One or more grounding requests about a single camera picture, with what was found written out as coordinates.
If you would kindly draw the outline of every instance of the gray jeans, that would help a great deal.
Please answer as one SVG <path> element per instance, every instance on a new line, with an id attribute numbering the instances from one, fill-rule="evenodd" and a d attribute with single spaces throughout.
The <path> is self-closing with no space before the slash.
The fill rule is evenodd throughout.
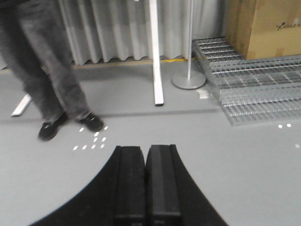
<path id="1" fill-rule="evenodd" d="M 71 51 L 55 1 L 31 0 L 0 9 L 0 52 L 45 121 L 55 121 L 64 111 L 78 120 L 90 113 L 71 67 Z"/>

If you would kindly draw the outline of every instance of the metal stand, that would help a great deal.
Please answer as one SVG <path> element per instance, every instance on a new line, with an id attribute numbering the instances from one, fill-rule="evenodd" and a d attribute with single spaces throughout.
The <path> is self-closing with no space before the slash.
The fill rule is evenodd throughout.
<path id="1" fill-rule="evenodd" d="M 24 113 L 31 101 L 31 96 L 29 94 L 26 94 L 17 106 L 17 108 L 11 114 L 11 117 L 20 117 Z"/>
<path id="2" fill-rule="evenodd" d="M 150 0 L 150 26 L 153 54 L 153 77 L 155 105 L 164 104 L 163 87 L 160 69 L 159 31 L 158 31 L 158 5 L 157 0 Z"/>
<path id="3" fill-rule="evenodd" d="M 189 50 L 188 50 L 188 75 L 186 71 L 176 73 L 171 82 L 180 89 L 197 89 L 202 87 L 206 82 L 206 76 L 197 71 L 191 71 L 191 49 L 192 49 L 192 30 L 193 30 L 193 3 L 190 0 L 190 21 L 189 21 Z"/>

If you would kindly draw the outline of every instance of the gray floor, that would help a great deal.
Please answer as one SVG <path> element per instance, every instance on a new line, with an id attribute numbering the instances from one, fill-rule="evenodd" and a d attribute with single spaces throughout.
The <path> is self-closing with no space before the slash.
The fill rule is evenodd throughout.
<path id="1" fill-rule="evenodd" d="M 163 107 L 154 106 L 149 64 L 77 69 L 93 111 L 108 126 L 95 142 L 76 123 L 40 142 L 34 105 L 21 118 L 9 117 L 24 93 L 10 73 L 0 72 L 0 225 L 26 226 L 61 206 L 98 173 L 116 145 L 137 145 L 146 155 L 152 144 L 176 144 L 230 226 L 299 226 L 301 121 L 232 127 L 214 98 L 171 85 L 185 65 L 162 64 Z"/>

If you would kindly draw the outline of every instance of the metal grating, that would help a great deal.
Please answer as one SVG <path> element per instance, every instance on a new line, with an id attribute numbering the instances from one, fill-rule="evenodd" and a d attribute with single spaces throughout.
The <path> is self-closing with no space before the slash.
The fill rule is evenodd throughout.
<path id="1" fill-rule="evenodd" d="M 193 49 L 233 125 L 301 116 L 301 55 L 245 60 L 224 38 Z"/>
<path id="2" fill-rule="evenodd" d="M 235 126 L 262 121 L 300 118 L 301 100 L 224 106 L 223 111 L 230 123 Z"/>

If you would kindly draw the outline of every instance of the shoe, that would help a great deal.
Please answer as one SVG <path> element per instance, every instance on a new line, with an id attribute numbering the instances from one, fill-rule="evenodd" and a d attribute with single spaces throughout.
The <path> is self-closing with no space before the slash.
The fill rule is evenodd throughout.
<path id="1" fill-rule="evenodd" d="M 61 117 L 55 122 L 44 122 L 39 132 L 39 139 L 43 141 L 49 141 L 56 136 L 60 126 L 68 121 L 68 116 L 63 113 Z"/>
<path id="2" fill-rule="evenodd" d="M 98 132 L 103 128 L 103 121 L 93 113 L 90 113 L 86 118 L 79 121 L 84 124 L 88 130 Z"/>

